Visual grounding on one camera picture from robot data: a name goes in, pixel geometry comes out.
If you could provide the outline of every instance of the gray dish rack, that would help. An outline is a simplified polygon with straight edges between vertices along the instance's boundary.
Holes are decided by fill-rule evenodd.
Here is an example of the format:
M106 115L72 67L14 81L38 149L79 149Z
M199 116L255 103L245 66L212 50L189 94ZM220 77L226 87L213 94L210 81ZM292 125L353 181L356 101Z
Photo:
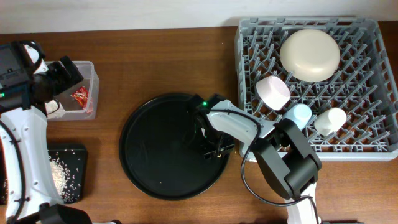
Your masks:
M289 35L318 29L340 48L340 64L324 82L298 80L282 67L279 49ZM242 19L235 36L239 107L262 119L280 121L297 103L313 116L303 130L323 161L389 161L398 156L398 92L376 21L357 18ZM280 111L268 108L256 93L256 82L269 75L281 78L291 99ZM313 126L317 115L332 107L347 114L346 124L329 136ZM283 156L286 150L281 149Z

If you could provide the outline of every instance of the wooden table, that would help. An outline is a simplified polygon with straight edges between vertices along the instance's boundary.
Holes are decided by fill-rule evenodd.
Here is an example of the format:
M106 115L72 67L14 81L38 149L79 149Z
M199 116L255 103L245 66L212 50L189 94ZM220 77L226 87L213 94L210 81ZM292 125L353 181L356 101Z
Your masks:
M398 22L380 23L398 75ZM85 197L72 205L92 220L123 223L270 223L285 220L285 208L265 205L244 187L241 157L232 154L221 179L205 193L179 202L151 198L129 181L119 162L119 137L129 115L147 100L170 92L219 93L238 102L234 71L236 27L122 30L0 35L0 42L35 39L57 60L89 60L101 80L97 117L92 121L49 122L50 142L81 142L89 152ZM253 189L281 202L257 164L247 165ZM323 220L396 223L398 160L324 162L317 186ZM0 208L0 216L5 214Z

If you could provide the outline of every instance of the black plate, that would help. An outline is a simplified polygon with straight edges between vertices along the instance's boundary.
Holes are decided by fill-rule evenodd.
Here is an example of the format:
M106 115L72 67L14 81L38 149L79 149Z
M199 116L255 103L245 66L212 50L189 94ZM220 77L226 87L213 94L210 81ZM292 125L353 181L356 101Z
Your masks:
M211 187L229 155L205 159L203 135L187 111L191 95L169 94L148 101L123 128L119 156L124 172L141 191L182 200Z

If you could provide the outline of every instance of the red packet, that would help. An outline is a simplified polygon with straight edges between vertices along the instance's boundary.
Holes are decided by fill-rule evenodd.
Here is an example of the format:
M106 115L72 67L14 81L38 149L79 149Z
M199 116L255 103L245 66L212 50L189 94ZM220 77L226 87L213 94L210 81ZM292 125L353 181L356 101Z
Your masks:
M86 108L87 100L88 100L88 90L82 86L76 92L71 95L77 102L82 109ZM93 99L90 100L90 108L87 110L86 113L90 113L93 111Z

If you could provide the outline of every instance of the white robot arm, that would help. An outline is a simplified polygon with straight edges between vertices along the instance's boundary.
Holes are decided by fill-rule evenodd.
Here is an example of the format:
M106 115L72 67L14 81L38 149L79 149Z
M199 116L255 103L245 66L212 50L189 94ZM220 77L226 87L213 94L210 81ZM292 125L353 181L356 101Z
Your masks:
M315 205L315 182L318 180L318 171L322 164L293 121L283 119L277 124L257 118L243 112L232 102L218 95L206 101L199 96L194 96L190 107L191 110L198 111L200 114L199 118L194 119L200 121L199 124L204 129L203 134L210 141L216 141L217 133L220 132L252 146L250 150L254 153L268 184L285 199L286 203L293 204L287 207L288 224L321 222L313 206ZM285 147L290 145L293 151L284 158L280 158L277 149L281 145ZM219 149L216 154L220 153L223 153L222 149ZM243 158L243 167L248 153L246 152L246 157ZM294 203L295 200L303 197L312 200Z
M55 187L47 151L44 103L83 80L68 57L49 66L34 41L0 45L0 138L6 161L8 223L89 223L66 207Z

